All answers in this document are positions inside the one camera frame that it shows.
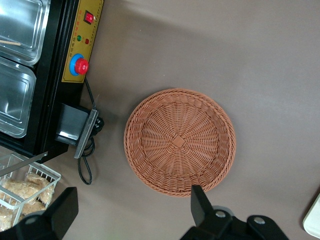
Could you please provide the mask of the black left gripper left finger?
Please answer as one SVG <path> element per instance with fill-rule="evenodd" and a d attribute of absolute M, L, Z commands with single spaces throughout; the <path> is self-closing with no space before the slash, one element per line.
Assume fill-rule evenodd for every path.
<path fill-rule="evenodd" d="M 61 240 L 79 213 L 78 191 L 67 187 L 41 214 L 25 217 L 14 227 L 2 231 L 2 240 Z"/>

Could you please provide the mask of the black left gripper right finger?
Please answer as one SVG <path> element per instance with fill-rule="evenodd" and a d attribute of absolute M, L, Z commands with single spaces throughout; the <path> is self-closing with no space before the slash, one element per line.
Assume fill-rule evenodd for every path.
<path fill-rule="evenodd" d="M 276 222 L 264 215 L 241 221 L 227 207 L 212 206 L 200 185 L 191 187 L 190 209 L 195 223 L 182 240 L 287 240 Z"/>

